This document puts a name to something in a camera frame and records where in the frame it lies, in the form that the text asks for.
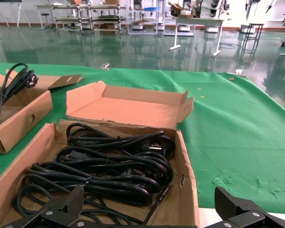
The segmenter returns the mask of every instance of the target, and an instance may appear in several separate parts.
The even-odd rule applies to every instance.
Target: green epoxy floor
[[[91,35],[78,32],[39,30],[22,26],[0,26],[0,62],[78,65],[114,68],[159,69],[176,71],[231,72],[242,69],[259,88],[285,108],[285,47],[278,32],[263,31],[257,49],[249,41],[243,50],[244,35],[223,32],[221,53],[211,57],[216,39],[197,31],[195,37],[179,37],[181,48],[169,52],[174,37]]]

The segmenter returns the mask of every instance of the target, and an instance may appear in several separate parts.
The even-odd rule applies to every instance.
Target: black metal stand
[[[254,45],[257,43],[256,46],[258,46],[258,42],[259,42],[260,37],[261,37],[263,25],[264,25],[264,24],[249,23],[248,28],[247,28],[247,33],[246,33],[245,39],[244,39],[244,46],[246,46],[247,41],[248,41],[249,39],[250,39],[250,40],[254,40],[254,41],[255,41]],[[255,35],[255,36],[253,36],[253,35],[250,36],[250,32],[251,32],[251,29],[252,29],[253,26],[257,26],[256,35]]]

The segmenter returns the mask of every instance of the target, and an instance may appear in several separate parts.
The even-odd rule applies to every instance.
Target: coiled cable
[[[81,128],[74,130],[75,132],[70,131],[74,126]],[[173,179],[173,170],[163,154],[173,152],[171,149],[175,148],[174,142],[166,136],[163,142],[156,139],[159,136],[162,139],[162,131],[116,139],[82,123],[70,125],[67,136],[69,146],[62,148],[55,155],[54,161],[34,163],[25,170],[22,190],[13,200],[13,207],[23,216],[27,216],[34,211],[21,205],[23,196],[44,205],[45,202],[36,198],[33,192],[50,199],[52,194],[69,193],[74,187],[83,186],[84,202],[97,209],[84,209],[81,214],[93,219],[95,223],[101,224],[96,214],[106,214],[117,225],[121,224],[117,218],[127,225],[146,224],[166,195]],[[163,154],[138,151],[145,140],[148,143],[160,143],[167,148],[162,150],[165,151]],[[115,211],[104,202],[104,199],[111,199],[144,207],[153,203],[152,196],[156,193],[160,193],[159,198],[144,221]]]
[[[174,142],[165,136],[163,131],[115,138],[86,124],[73,123],[67,128],[66,136],[67,144],[70,146],[82,146],[93,150],[118,149],[128,155],[151,151],[153,148],[168,158],[175,149]]]
[[[11,72],[19,66],[24,67],[19,71],[19,73],[12,79],[10,84],[7,86],[7,82],[10,78]],[[12,66],[4,78],[3,85],[0,91],[0,115],[2,106],[7,100],[9,100],[13,95],[18,93],[24,87],[34,87],[37,84],[37,81],[38,78],[36,77],[34,70],[28,71],[28,66],[26,64],[18,63]]]

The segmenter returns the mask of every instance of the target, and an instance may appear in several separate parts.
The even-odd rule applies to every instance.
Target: metal bracket
[[[110,68],[108,68],[110,64],[109,63],[104,63],[101,65],[101,67],[99,67],[99,69],[102,69],[102,70],[109,70]]]

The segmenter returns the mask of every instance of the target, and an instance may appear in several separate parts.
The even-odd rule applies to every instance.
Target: brown cardboard
[[[188,91],[173,93],[91,83],[66,93],[66,115],[75,119],[174,128],[193,110]]]
[[[35,162],[52,161],[54,155],[66,145],[65,132],[71,123],[73,122],[62,120],[60,130],[57,129],[55,123],[46,124],[0,176],[0,227],[21,218],[20,214],[11,207],[11,201],[20,189],[25,168]],[[109,122],[86,124],[113,137],[152,133],[158,130],[147,126]],[[162,128],[162,130],[176,144],[174,158],[170,160],[174,179],[171,189],[156,209],[148,225],[197,225],[199,227],[196,182],[181,132],[170,128]],[[151,206],[143,208],[127,206],[107,199],[105,202],[107,206],[141,220],[146,217],[151,208]],[[23,199],[22,205],[28,209],[40,208],[26,199]],[[100,220],[103,224],[112,223],[107,217],[100,217]]]
[[[171,10],[177,12],[177,14],[180,15],[181,11],[185,10],[185,9],[177,3],[172,3],[171,4]]]
[[[178,15],[179,18],[193,18],[193,15]]]
[[[9,84],[17,72],[10,74]],[[0,74],[0,90],[5,76]],[[7,153],[53,108],[48,89],[80,81],[81,75],[38,76],[35,87],[24,88],[2,107],[0,115],[0,153]]]

